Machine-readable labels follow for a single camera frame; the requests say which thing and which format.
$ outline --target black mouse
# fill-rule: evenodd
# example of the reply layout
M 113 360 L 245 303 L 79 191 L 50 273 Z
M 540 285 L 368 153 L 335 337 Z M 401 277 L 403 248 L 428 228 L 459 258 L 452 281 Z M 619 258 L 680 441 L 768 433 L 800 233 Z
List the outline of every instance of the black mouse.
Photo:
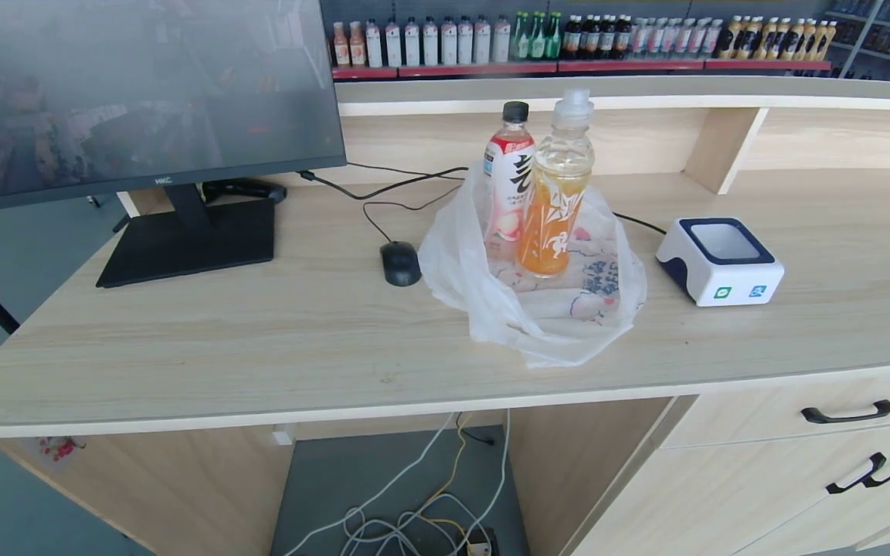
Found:
M 413 286 L 421 279 L 421 267 L 417 264 L 417 249 L 408 242 L 390 242 L 380 247 L 384 261 L 384 277 L 392 285 Z

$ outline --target green bottle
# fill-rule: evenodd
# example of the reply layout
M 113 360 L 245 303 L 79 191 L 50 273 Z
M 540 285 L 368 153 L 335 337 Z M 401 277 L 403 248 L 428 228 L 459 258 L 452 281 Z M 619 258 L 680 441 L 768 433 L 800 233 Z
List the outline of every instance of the green bottle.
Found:
M 559 59 L 559 53 L 562 51 L 562 12 L 552 12 L 552 17 L 548 20 L 548 42 L 545 46 L 546 59 Z
M 543 59 L 545 47 L 548 45 L 545 39 L 544 12 L 534 12 L 534 25 L 531 29 L 531 59 Z
M 531 53 L 531 38 L 527 34 L 527 12 L 517 12 L 517 25 L 513 34 L 513 59 L 528 59 Z

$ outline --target monitor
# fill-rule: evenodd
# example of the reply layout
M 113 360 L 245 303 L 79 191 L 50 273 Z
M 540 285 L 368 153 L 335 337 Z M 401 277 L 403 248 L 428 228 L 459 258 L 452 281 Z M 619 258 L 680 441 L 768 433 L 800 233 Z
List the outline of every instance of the monitor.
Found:
M 164 187 L 102 286 L 269 260 L 192 184 L 344 165 L 329 60 L 318 0 L 0 0 L 0 208 Z

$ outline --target white plastic bag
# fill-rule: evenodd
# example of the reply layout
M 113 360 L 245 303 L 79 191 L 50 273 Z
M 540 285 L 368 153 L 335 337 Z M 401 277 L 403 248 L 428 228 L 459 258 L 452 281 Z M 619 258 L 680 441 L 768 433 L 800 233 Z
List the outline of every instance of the white plastic bag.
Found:
M 514 263 L 487 260 L 481 163 L 435 215 L 418 251 L 436 298 L 469 313 L 475 341 L 518 349 L 529 367 L 589 361 L 633 325 L 647 298 L 644 265 L 603 196 L 589 188 L 569 239 L 569 267 L 538 282 Z

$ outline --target white bottle cap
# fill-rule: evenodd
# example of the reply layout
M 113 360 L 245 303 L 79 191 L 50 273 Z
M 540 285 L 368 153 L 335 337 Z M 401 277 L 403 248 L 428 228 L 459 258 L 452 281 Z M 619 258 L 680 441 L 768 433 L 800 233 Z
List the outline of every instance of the white bottle cap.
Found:
M 566 89 L 565 96 L 555 103 L 552 124 L 556 127 L 588 127 L 593 117 L 589 89 Z

